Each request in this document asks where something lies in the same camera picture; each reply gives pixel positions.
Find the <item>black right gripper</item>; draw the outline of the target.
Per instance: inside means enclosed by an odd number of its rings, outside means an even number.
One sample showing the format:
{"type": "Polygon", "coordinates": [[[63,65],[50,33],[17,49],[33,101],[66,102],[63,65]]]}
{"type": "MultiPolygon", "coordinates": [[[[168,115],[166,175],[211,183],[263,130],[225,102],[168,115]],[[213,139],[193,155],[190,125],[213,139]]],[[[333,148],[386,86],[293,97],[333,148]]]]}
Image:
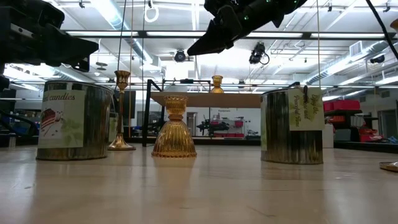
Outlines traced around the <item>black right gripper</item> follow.
{"type": "Polygon", "coordinates": [[[187,54],[219,54],[230,49],[241,33],[248,33],[241,14],[245,7],[240,0],[205,0],[205,9],[214,18],[209,22],[206,33],[187,50],[187,54]]]}

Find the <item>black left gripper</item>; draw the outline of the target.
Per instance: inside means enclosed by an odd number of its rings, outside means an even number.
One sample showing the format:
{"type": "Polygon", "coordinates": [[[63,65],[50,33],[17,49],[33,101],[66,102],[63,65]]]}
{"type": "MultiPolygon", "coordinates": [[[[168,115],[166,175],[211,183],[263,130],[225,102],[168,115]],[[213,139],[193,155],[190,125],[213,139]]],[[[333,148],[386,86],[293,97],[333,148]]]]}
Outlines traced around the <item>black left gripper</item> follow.
{"type": "Polygon", "coordinates": [[[70,65],[90,71],[99,45],[61,30],[64,13],[44,0],[0,0],[0,64],[70,65]]]}

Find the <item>amber glass candle holder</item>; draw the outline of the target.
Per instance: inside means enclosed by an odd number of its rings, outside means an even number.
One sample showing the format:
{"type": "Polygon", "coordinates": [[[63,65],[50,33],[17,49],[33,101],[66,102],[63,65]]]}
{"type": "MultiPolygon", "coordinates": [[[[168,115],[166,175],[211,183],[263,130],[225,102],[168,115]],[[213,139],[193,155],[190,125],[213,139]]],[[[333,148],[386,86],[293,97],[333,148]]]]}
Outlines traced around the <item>amber glass candle holder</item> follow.
{"type": "Polygon", "coordinates": [[[183,122],[188,97],[168,95],[164,97],[169,120],[161,128],[153,151],[153,157],[189,158],[197,152],[187,125],[183,122]]]}
{"type": "Polygon", "coordinates": [[[223,77],[221,75],[214,75],[212,76],[213,80],[213,89],[211,90],[212,93],[224,93],[224,90],[221,87],[223,77]]]}

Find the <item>black overhead light bar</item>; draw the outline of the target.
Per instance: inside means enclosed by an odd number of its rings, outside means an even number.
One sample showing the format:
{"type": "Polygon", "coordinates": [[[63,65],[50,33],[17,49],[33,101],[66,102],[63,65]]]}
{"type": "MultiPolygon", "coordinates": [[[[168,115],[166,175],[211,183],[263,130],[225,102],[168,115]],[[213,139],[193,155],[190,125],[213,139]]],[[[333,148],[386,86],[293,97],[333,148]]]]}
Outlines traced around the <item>black overhead light bar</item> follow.
{"type": "MultiPolygon", "coordinates": [[[[155,39],[188,38],[196,39],[205,31],[116,31],[116,30],[67,30],[66,33],[81,38],[117,38],[138,37],[155,39]]],[[[276,39],[276,40],[384,40],[383,33],[363,32],[252,32],[244,39],[276,39]]]]}

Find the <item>black monitor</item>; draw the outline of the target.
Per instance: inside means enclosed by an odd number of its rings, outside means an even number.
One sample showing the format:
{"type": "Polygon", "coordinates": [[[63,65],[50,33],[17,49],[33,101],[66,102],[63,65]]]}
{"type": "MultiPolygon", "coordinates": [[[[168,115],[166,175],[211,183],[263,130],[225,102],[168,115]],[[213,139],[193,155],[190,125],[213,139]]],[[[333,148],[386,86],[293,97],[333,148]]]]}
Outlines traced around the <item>black monitor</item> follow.
{"type": "MultiPolygon", "coordinates": [[[[119,112],[119,91],[114,92],[113,102],[114,111],[119,112]]],[[[124,91],[123,93],[123,118],[133,119],[135,118],[135,107],[136,107],[136,91],[124,91]]]]}

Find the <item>red storage bins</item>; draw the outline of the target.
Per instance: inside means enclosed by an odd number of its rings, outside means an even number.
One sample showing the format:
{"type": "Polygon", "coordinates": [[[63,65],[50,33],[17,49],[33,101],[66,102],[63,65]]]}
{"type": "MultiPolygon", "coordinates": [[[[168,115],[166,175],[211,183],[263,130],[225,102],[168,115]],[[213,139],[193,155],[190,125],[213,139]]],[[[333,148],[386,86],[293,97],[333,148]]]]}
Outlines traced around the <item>red storage bins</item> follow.
{"type": "Polygon", "coordinates": [[[358,100],[335,100],[323,103],[324,112],[343,110],[343,111],[359,111],[360,102],[358,100]]]}
{"type": "Polygon", "coordinates": [[[370,128],[359,129],[359,139],[361,142],[375,142],[380,141],[383,136],[377,133],[377,130],[370,128]]]}
{"type": "Polygon", "coordinates": [[[221,120],[212,121],[211,130],[214,137],[220,138],[243,138],[244,121],[243,120],[221,120]]]}

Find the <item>wooden shelf riser black frame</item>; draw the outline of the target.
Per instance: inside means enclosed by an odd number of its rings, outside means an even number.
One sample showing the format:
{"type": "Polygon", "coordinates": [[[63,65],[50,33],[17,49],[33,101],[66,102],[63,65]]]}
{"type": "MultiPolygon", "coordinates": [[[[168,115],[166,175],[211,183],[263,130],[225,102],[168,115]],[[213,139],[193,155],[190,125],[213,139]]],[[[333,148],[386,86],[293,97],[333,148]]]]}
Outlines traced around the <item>wooden shelf riser black frame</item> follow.
{"type": "Polygon", "coordinates": [[[148,79],[146,85],[146,98],[144,110],[144,122],[142,129],[142,145],[149,143],[149,112],[150,100],[153,99],[161,106],[160,122],[163,122],[165,115],[165,96],[182,95],[188,97],[188,107],[192,108],[260,108],[260,95],[251,93],[188,93],[164,91],[153,80],[148,79]]]}

